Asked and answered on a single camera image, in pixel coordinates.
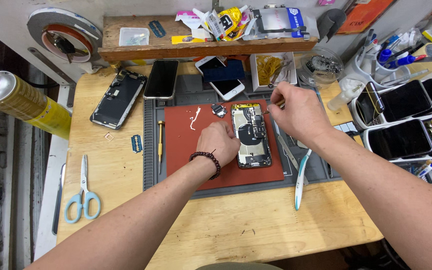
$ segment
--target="screwdriver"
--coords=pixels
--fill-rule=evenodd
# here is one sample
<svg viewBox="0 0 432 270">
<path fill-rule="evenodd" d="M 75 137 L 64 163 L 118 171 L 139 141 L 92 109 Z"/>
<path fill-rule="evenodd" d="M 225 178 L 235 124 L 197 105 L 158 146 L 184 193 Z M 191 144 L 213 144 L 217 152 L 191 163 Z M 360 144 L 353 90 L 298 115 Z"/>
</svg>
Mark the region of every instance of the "screwdriver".
<svg viewBox="0 0 432 270">
<path fill-rule="evenodd" d="M 276 103 L 276 106 L 281 107 L 281 105 L 283 105 L 286 102 L 286 100 L 283 98 L 281 101 Z M 263 114 L 269 114 L 269 111 L 266 110 L 265 112 L 263 112 Z"/>
<path fill-rule="evenodd" d="M 159 144 L 157 145 L 157 156 L 159 160 L 158 174 L 161 174 L 161 162 L 163 161 L 163 126 L 165 124 L 164 121 L 158 121 L 159 125 Z"/>
</svg>

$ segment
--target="forearm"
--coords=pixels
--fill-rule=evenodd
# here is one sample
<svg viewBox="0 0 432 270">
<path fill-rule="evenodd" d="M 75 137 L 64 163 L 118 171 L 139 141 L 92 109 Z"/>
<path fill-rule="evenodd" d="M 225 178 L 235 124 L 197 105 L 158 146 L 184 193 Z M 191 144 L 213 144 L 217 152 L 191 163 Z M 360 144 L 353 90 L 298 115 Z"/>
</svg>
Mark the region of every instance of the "forearm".
<svg viewBox="0 0 432 270">
<path fill-rule="evenodd" d="M 309 147 L 333 166 L 405 262 L 432 268 L 432 186 L 334 130 Z"/>
<path fill-rule="evenodd" d="M 191 195 L 215 172 L 212 160 L 196 157 L 84 226 L 29 268 L 144 269 Z"/>
</svg>

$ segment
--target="red heat-resistant mat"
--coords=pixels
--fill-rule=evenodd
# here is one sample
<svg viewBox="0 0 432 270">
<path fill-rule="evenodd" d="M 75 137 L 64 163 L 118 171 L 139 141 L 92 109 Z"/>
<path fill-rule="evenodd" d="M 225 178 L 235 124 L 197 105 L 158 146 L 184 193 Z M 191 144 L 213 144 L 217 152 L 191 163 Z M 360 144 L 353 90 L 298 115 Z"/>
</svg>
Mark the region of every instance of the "red heat-resistant mat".
<svg viewBox="0 0 432 270">
<path fill-rule="evenodd" d="M 164 109 L 165 117 L 165 155 L 166 155 L 166 173 L 171 175 L 186 163 L 189 156 L 196 152 L 198 138 L 201 135 L 201 130 L 209 126 L 212 122 L 226 121 L 231 127 L 231 105 L 243 103 L 259 103 L 264 112 L 267 104 L 266 100 L 249 100 L 249 101 L 234 101 L 226 102 L 223 106 L 226 107 L 227 114 L 224 118 L 219 118 L 211 111 L 211 104 L 191 105 L 191 106 L 175 106 L 166 107 Z M 198 118 L 190 128 L 191 117 L 196 116 L 198 107 L 201 108 Z M 284 179 L 281 160 L 279 159 L 278 146 L 276 138 L 269 119 L 269 114 L 264 115 L 266 124 L 267 136 L 269 139 L 269 148 L 271 150 L 271 158 L 273 164 L 269 167 L 240 169 L 236 159 L 221 169 L 221 175 L 211 181 L 207 181 L 198 190 L 232 187 L 245 184 L 254 184 L 261 182 L 279 181 Z"/>
</svg>

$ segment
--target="white iphone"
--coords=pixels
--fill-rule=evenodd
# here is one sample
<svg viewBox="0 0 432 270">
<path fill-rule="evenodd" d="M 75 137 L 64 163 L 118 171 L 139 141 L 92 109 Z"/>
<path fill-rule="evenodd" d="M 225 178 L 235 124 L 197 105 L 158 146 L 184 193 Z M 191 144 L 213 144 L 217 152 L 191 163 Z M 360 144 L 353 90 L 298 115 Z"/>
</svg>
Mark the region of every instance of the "white iphone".
<svg viewBox="0 0 432 270">
<path fill-rule="evenodd" d="M 204 57 L 203 59 L 197 61 L 195 65 L 201 75 L 205 69 L 225 66 L 224 63 L 216 56 Z M 209 84 L 211 84 L 211 86 L 225 101 L 231 100 L 244 90 L 244 84 L 242 84 L 240 80 L 219 81 Z"/>
</svg>

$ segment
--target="gray silicone mat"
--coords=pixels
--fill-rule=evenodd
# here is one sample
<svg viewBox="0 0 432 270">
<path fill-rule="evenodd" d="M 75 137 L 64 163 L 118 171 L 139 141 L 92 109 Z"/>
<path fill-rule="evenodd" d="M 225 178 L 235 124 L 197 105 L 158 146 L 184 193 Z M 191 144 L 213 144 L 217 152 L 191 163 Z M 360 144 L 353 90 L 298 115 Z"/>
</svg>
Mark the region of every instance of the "gray silicone mat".
<svg viewBox="0 0 432 270">
<path fill-rule="evenodd" d="M 231 101 L 247 101 L 247 100 L 259 100 L 265 99 L 269 104 L 271 92 L 258 92 L 252 93 L 253 85 L 251 81 L 251 74 L 246 74 L 246 79 L 241 80 L 245 85 L 243 93 L 237 95 Z M 301 85 L 301 87 L 312 89 L 310 86 Z M 176 94 L 173 100 L 162 101 L 160 100 L 145 100 L 144 101 L 144 136 L 143 136 L 143 191 L 156 185 L 166 178 L 166 155 L 163 155 L 163 161 L 161 164 L 161 173 L 158 174 L 158 139 L 159 139 L 159 127 L 158 121 L 164 121 L 164 108 L 167 106 L 184 106 L 193 104 L 204 104 L 204 103 L 218 103 L 224 102 L 219 95 L 214 91 L 208 83 L 202 84 L 201 75 L 181 75 L 177 78 Z M 231 117 L 228 112 L 224 117 Z M 284 180 L 281 181 L 270 181 L 262 183 L 244 184 L 230 187 L 220 187 L 207 190 L 196 191 L 192 199 L 205 198 L 212 196 L 229 195 L 235 193 L 251 192 L 266 190 L 272 188 L 291 187 L 296 185 L 297 171 L 290 162 L 284 152 L 281 144 L 278 141 L 278 136 L 282 136 L 286 139 L 286 142 L 291 150 L 291 153 L 296 160 L 301 159 L 308 152 L 307 149 L 300 148 L 296 145 L 296 140 L 291 140 L 291 137 L 276 125 L 276 122 L 271 118 L 271 126 L 267 123 L 268 132 L 272 128 L 274 135 L 276 136 L 276 143 L 278 145 L 277 152 L 273 149 L 271 152 L 279 154 L 281 158 L 281 164 L 283 166 L 283 173 L 285 175 Z M 166 150 L 165 140 L 163 140 L 163 152 Z M 332 171 L 332 178 L 329 176 L 328 164 L 315 152 L 313 152 L 306 165 L 306 177 L 310 184 L 328 182 L 334 180 L 341 180 L 340 175 Z"/>
</svg>

